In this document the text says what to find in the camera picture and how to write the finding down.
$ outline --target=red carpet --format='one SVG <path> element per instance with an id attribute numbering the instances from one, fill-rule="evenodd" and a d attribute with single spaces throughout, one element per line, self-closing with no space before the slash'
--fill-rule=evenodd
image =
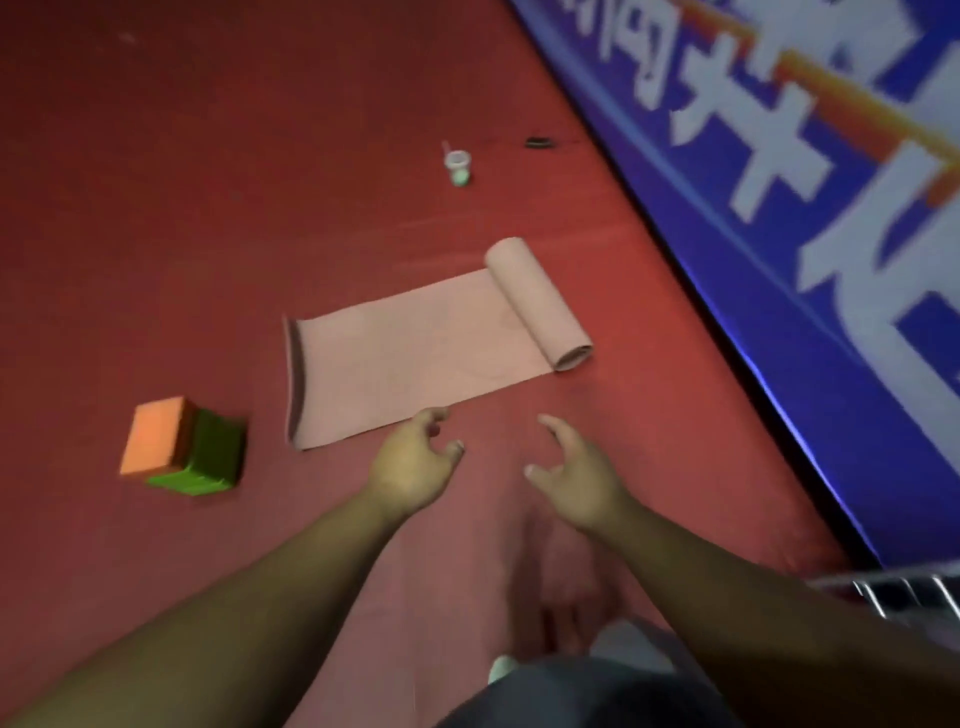
<path id="1" fill-rule="evenodd" d="M 522 481 L 556 456 L 540 411 L 717 543 L 843 565 L 505 5 L 22 5 L 0 11 L 0 716 L 361 484 L 382 431 L 283 442 L 281 315 L 475 270 L 508 235 L 595 358 L 455 409 L 456 481 L 384 553 L 294 724 L 428 725 L 496 654 L 541 648 L 542 604 L 596 606 L 598 574 L 623 577 Z M 474 156 L 467 188 L 444 139 Z M 250 417 L 236 491 L 115 476 L 133 407 L 175 394 Z"/>

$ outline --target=blue banner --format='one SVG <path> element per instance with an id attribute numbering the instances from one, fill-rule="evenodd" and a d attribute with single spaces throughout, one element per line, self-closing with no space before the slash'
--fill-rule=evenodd
<path id="1" fill-rule="evenodd" d="M 880 562 L 960 556 L 960 6 L 511 2 Z"/>

